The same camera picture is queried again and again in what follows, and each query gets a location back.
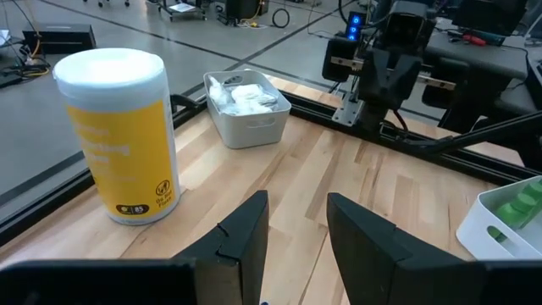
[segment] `black extrusion frame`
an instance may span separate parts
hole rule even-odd
[[[488,181],[498,186],[503,186],[525,180],[536,175],[542,175],[539,171],[527,169],[515,164],[510,164],[499,159],[491,158],[483,154],[472,152],[467,149],[438,153],[425,152],[420,147],[413,146],[408,142],[434,141],[433,138],[417,133],[402,131],[384,125],[379,136],[366,132],[360,126],[345,126],[332,120],[335,108],[314,102],[304,97],[298,97],[288,92],[282,94],[291,103],[291,115],[306,119],[313,123],[323,125],[333,130],[343,132],[349,136],[373,142],[383,147],[420,158],[433,164],[461,172],[466,175]]]
[[[405,141],[397,141],[397,138],[403,137],[406,141],[418,142],[433,141],[434,139],[432,138],[413,132],[405,134],[388,125],[384,125],[380,136],[376,136],[364,131],[359,126],[348,127],[334,122],[332,117],[335,114],[335,108],[331,106],[317,103],[304,97],[298,97],[289,92],[281,91],[281,93],[291,103],[291,115],[383,147],[388,147],[389,149],[411,155],[415,158],[453,169],[480,180],[488,181],[498,186],[542,175],[539,171],[510,164],[467,149],[446,151],[440,154],[428,153],[420,149],[420,147],[409,145]],[[189,103],[186,98],[173,95],[171,102],[173,105],[185,107],[183,110],[174,114],[174,128],[183,125],[207,108],[203,97],[193,103]],[[93,185],[94,180],[92,179],[91,172],[89,169],[86,169],[61,186],[51,190],[48,194],[38,198],[13,217],[0,224],[0,246],[11,241]]]

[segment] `white plastic bin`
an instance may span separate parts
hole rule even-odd
[[[211,81],[208,76],[228,86],[258,84],[265,91],[277,97],[277,110],[270,114],[229,115],[218,112],[214,102],[209,97]],[[231,72],[209,72],[203,76],[207,91],[207,107],[222,141],[229,148],[245,148],[276,143],[282,138],[286,120],[290,115],[291,104],[277,88],[260,72],[242,70]]]
[[[542,259],[542,213],[523,229],[514,231],[491,212],[500,204],[512,200],[527,184],[540,178],[534,177],[479,194],[457,229],[459,242],[480,260]],[[494,226],[508,238],[499,243],[489,235],[490,226]]]

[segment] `white lid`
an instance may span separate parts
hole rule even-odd
[[[128,48],[102,48],[69,55],[55,65],[53,75],[58,89],[75,99],[134,96],[167,85],[159,56]]]

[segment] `chair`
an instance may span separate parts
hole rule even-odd
[[[124,0],[124,5],[126,6],[126,8],[128,8],[130,6],[130,0]],[[103,8],[103,0],[98,0],[98,6],[100,8]]]
[[[532,114],[542,109],[542,75],[538,72],[536,64],[528,65],[528,77],[522,82],[512,80],[508,89],[502,92],[495,101],[493,108],[486,109],[486,119],[479,120],[473,130],[488,125],[516,118],[525,114]],[[494,144],[508,147],[519,153],[525,166],[531,169],[542,169],[542,127],[538,132],[519,134],[514,137],[491,141]]]

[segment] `white plastic container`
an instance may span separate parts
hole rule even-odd
[[[258,84],[271,95],[277,97],[278,107],[270,114],[229,115],[221,114],[211,98],[209,87],[211,81],[208,76],[214,77],[218,82],[228,84],[224,86],[240,86]],[[276,143],[282,138],[286,120],[290,115],[291,104],[277,88],[260,72],[242,70],[231,72],[210,72],[203,76],[207,90],[207,107],[222,141],[229,148],[245,148],[258,145]]]
[[[480,260],[542,259],[542,213],[523,229],[514,231],[491,212],[500,204],[512,200],[529,183],[540,178],[534,177],[479,194],[457,229],[459,242]],[[490,226],[508,238],[502,243],[497,242],[488,233]]]
[[[162,59],[96,49],[62,59],[53,74],[109,217],[143,225],[171,212],[180,186]]]

